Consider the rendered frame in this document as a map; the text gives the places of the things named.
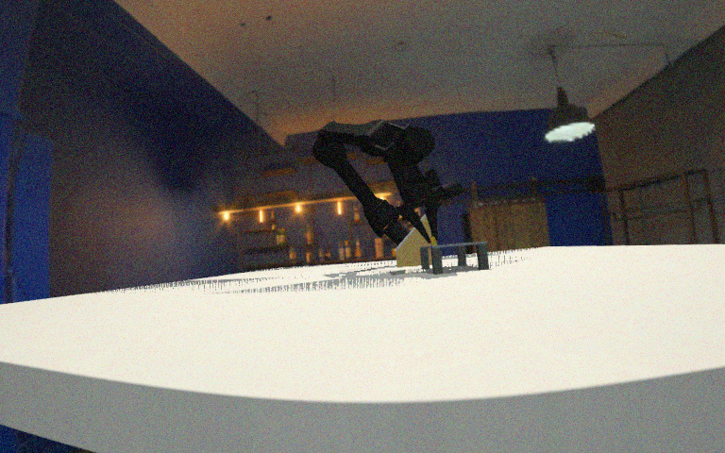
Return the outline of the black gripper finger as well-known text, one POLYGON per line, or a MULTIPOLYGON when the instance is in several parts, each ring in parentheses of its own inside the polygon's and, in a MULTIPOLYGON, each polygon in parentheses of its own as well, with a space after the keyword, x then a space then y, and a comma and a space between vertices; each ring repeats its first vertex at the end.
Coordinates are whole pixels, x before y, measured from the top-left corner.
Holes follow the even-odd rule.
POLYGON ((430 237, 429 237, 426 229, 423 227, 423 225, 422 225, 422 223, 421 223, 421 221, 419 219, 419 213, 418 213, 418 211, 417 212, 414 212, 412 214, 409 214, 407 216, 404 216, 402 218, 402 221, 404 221, 404 220, 408 220, 414 227, 416 227, 417 230, 419 231, 419 233, 422 235, 422 237, 428 243, 430 243, 430 237))
POLYGON ((429 223, 429 226, 430 226, 431 234, 433 237, 435 237, 436 241, 438 240, 438 237, 437 237, 437 211, 438 211, 438 207, 441 205, 443 205, 443 202, 432 205, 424 210, 428 223, 429 223))

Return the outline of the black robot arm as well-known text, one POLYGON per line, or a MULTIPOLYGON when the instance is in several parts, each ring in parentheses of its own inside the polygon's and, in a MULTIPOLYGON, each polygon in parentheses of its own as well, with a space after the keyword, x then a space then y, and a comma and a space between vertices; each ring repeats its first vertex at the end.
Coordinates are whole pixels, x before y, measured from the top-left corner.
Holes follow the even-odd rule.
MULTIPOLYGON (((385 234, 399 246, 412 230, 408 230, 397 220, 399 215, 391 223, 379 226, 375 216, 377 210, 391 205, 387 200, 377 198, 354 170, 346 159, 346 148, 343 144, 357 145, 367 155, 383 157, 383 162, 388 162, 392 175, 397 176, 403 171, 418 167, 417 163, 435 148, 435 138, 423 127, 412 127, 410 124, 405 127, 398 126, 383 119, 365 125, 331 121, 319 130, 312 147, 315 158, 333 169, 362 203, 363 214, 375 234, 380 238, 385 234)), ((434 195, 432 189, 440 185, 434 169, 425 172, 425 176, 421 171, 415 172, 414 176, 409 181, 406 177, 399 180, 406 203, 410 201, 414 204, 422 198, 434 195)))

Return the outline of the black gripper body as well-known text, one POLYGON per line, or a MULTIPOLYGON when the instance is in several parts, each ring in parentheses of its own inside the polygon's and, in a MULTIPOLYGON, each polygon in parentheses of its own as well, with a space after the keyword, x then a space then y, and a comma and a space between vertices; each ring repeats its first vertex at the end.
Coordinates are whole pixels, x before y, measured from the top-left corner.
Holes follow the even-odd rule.
POLYGON ((392 221, 395 218, 395 216, 398 216, 399 214, 402 215, 402 218, 403 218, 404 216, 414 213, 415 209, 417 209, 418 207, 425 205, 425 207, 428 208, 432 205, 440 203, 440 201, 439 201, 440 199, 445 201, 452 197, 457 196, 458 194, 460 194, 464 191, 461 183, 458 182, 457 180, 454 180, 453 182, 450 182, 446 185, 441 186, 437 190, 438 192, 434 193, 434 195, 432 195, 430 197, 425 197, 425 199, 418 200, 418 202, 409 205, 410 201, 408 201, 406 203, 404 200, 404 197, 401 193, 401 185, 400 185, 399 180, 404 177, 406 177, 406 180, 408 180, 408 181, 411 179, 414 179, 415 178, 414 173, 418 172, 418 171, 420 171, 418 169, 418 167, 414 167, 414 168, 408 169, 406 171, 403 171, 402 173, 398 174, 397 176, 394 176, 396 185, 398 187, 399 193, 401 195, 401 198, 402 198, 404 204, 400 205, 398 207, 395 207, 395 208, 393 207, 393 205, 391 205, 386 208, 377 210, 375 216, 376 216, 379 226, 392 221))

